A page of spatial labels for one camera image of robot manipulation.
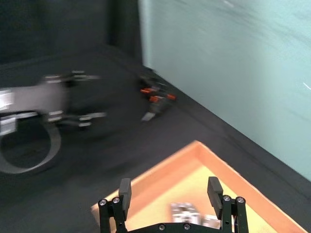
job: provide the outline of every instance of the orange tray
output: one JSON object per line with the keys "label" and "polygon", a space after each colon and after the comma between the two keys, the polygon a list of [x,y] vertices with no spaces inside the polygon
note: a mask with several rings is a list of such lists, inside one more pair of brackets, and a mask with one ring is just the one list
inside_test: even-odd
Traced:
{"label": "orange tray", "polygon": [[[248,228],[251,233],[307,233],[287,214],[269,201],[239,173],[204,144],[194,141],[132,181],[132,200],[126,227],[129,231],[171,222],[170,204],[190,202],[200,214],[215,215],[208,200],[209,176],[219,178],[224,194],[246,199]],[[118,196],[118,191],[106,199]],[[91,211],[99,223],[98,205]],[[111,219],[112,231],[115,231]]]}

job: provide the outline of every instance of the black table surface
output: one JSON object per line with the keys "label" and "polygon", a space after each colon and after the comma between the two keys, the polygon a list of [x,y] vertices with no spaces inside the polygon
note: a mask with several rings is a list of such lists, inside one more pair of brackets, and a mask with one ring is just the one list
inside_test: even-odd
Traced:
{"label": "black table surface", "polygon": [[193,140],[211,148],[307,231],[311,183],[194,100],[174,89],[178,102],[148,123],[137,75],[146,68],[116,48],[0,67],[0,85],[34,85],[43,75],[85,70],[101,79],[73,90],[74,108],[107,112],[87,131],[63,130],[62,157],[47,171],[0,175],[2,233],[99,232],[90,207]]}

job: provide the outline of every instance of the black curtain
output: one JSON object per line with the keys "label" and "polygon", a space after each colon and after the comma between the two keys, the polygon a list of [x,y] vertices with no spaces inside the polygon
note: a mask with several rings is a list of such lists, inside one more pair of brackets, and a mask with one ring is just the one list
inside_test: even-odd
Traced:
{"label": "black curtain", "polygon": [[102,43],[141,57],[138,0],[0,0],[0,64]]}

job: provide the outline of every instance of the light blue wall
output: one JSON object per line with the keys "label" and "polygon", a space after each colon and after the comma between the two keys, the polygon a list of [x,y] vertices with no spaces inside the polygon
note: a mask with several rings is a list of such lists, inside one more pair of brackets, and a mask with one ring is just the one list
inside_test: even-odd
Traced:
{"label": "light blue wall", "polygon": [[311,1],[140,6],[145,65],[311,180]]}

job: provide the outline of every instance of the bolt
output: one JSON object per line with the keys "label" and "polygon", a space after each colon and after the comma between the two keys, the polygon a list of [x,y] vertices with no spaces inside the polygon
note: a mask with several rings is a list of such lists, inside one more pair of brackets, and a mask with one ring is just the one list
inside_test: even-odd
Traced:
{"label": "bolt", "polygon": [[160,231],[165,230],[165,225],[164,225],[164,224],[160,224],[160,225],[159,225],[159,230],[160,230]]}
{"label": "bolt", "polygon": [[190,226],[189,223],[185,223],[185,224],[184,224],[184,229],[185,229],[185,230],[190,230],[190,228],[191,228],[191,226]]}
{"label": "bolt", "polygon": [[107,201],[106,201],[105,199],[102,199],[102,200],[99,202],[100,205],[106,205],[106,203],[107,203]]}
{"label": "bolt", "polygon": [[229,196],[224,196],[224,200],[225,200],[225,201],[229,201],[229,200],[230,200],[230,197],[229,197]]}
{"label": "bolt", "polygon": [[120,201],[120,198],[114,198],[113,199],[113,203],[115,203],[115,204],[118,203],[119,201]]}
{"label": "bolt", "polygon": [[238,198],[237,198],[237,201],[238,201],[239,203],[243,203],[243,202],[244,202],[244,198],[238,197]]}

